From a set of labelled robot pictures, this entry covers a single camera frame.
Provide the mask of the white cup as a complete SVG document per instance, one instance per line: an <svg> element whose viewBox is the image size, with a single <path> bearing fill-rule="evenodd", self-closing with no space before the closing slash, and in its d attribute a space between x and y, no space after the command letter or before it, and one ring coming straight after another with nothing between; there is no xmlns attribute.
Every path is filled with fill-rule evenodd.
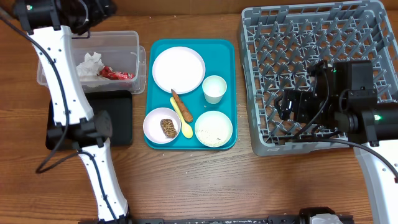
<svg viewBox="0 0 398 224"><path fill-rule="evenodd" d="M212 75L204 79L202 89L205 100L210 104L217 104L221 101L227 91L226 81L217 75Z"/></svg>

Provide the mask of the pale green bowl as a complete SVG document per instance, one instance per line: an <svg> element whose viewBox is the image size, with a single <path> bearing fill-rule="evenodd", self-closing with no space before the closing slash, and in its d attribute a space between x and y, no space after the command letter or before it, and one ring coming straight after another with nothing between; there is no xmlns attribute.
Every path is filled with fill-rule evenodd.
<svg viewBox="0 0 398 224"><path fill-rule="evenodd" d="M195 136L207 147L224 146L233 135L233 124L220 111L207 111L195 122Z"/></svg>

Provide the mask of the carrot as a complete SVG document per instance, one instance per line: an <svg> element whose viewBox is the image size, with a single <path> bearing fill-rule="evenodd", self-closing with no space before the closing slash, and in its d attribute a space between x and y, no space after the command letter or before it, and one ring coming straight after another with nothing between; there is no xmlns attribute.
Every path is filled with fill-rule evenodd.
<svg viewBox="0 0 398 224"><path fill-rule="evenodd" d="M184 120L188 123L191 123L193 121L193 116L192 116L191 112L187 109L184 102L180 99L180 97L177 95L177 93L173 89L171 89L171 92L172 92L172 96L173 96Z"/></svg>

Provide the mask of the large white plate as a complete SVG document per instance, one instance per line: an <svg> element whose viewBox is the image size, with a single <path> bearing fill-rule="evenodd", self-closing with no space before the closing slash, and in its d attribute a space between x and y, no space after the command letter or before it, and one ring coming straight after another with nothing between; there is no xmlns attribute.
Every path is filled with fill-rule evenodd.
<svg viewBox="0 0 398 224"><path fill-rule="evenodd" d="M161 52L152 65L152 78L167 93L195 90L205 77L206 66L201 55L188 47L171 47Z"/></svg>

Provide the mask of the brown food chunk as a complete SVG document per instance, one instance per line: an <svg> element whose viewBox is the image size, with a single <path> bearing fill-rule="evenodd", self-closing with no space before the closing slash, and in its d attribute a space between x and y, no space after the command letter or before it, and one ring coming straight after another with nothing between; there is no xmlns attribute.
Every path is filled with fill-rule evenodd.
<svg viewBox="0 0 398 224"><path fill-rule="evenodd" d="M160 126L162 128L162 132L167 138L175 138L177 136L177 130L175 129L171 119L162 119L160 121Z"/></svg>

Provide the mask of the pink bowl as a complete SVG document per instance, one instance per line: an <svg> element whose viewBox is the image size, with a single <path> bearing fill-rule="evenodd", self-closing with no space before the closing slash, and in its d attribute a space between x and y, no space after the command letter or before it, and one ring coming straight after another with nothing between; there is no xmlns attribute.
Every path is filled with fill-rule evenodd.
<svg viewBox="0 0 398 224"><path fill-rule="evenodd" d="M177 136L181 130L181 120L176 112L170 108L156 108L152 110L144 119L143 130L145 136L156 144L166 144L172 142L175 138L167 138L162 132L160 121L162 119L171 119L177 130Z"/></svg>

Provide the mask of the red snack wrapper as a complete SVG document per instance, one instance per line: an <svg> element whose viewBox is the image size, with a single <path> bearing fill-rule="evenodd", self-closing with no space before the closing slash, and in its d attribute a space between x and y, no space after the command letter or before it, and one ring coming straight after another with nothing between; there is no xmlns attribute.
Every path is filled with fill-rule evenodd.
<svg viewBox="0 0 398 224"><path fill-rule="evenodd" d="M133 73L117 72L111 67L105 66L100 72L99 76L109 80L133 80L136 76Z"/></svg>

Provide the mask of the foil wrapper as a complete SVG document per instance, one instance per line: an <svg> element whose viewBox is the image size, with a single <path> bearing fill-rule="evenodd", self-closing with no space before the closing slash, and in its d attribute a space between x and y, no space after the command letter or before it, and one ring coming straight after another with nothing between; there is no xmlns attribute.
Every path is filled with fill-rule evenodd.
<svg viewBox="0 0 398 224"><path fill-rule="evenodd" d="M80 63L77 67L77 74L81 82L93 82L106 80L105 77L100 75L100 71L104 69L104 63L101 60L101 54L94 52L92 55L86 53L84 62Z"/></svg>

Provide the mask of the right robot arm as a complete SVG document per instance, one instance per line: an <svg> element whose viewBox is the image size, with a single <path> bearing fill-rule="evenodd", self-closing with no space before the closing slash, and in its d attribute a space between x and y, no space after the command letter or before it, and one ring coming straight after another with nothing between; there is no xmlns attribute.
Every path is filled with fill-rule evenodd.
<svg viewBox="0 0 398 224"><path fill-rule="evenodd" d="M370 60L328 63L307 69L312 90L285 90L274 100L280 119L293 118L334 132L310 142L345 144L361 166L374 223L397 223L397 103L380 103Z"/></svg>

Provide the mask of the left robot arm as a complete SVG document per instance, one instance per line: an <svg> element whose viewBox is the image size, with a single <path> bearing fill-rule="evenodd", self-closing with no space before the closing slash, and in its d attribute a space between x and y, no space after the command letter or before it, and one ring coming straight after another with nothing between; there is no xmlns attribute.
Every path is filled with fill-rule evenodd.
<svg viewBox="0 0 398 224"><path fill-rule="evenodd" d="M129 205L121 192L111 158L113 133L107 111L94 113L77 74L72 38L89 32L116 13L115 3L94 1L16 1L13 11L21 24L18 33L34 46L50 90L57 143L36 169L41 174L64 140L70 139L86 167L98 206L99 223L129 223Z"/></svg>

